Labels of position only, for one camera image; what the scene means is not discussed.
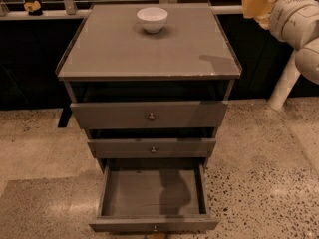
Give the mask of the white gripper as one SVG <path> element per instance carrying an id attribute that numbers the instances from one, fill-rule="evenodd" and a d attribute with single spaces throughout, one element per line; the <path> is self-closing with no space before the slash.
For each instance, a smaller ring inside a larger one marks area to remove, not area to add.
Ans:
<path id="1" fill-rule="evenodd" d="M 318 37 L 319 3 L 315 0 L 278 0 L 270 17 L 259 15 L 254 20 L 262 29 L 269 29 L 277 40 L 299 50 Z"/>

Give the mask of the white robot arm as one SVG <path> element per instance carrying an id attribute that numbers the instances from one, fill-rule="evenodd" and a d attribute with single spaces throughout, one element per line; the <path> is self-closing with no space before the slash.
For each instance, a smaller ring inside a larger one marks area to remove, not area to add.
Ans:
<path id="1" fill-rule="evenodd" d="M 319 2 L 315 0 L 267 0 L 270 33 L 288 43 L 293 52 L 268 102 L 280 110 L 298 78 L 319 84 Z"/>

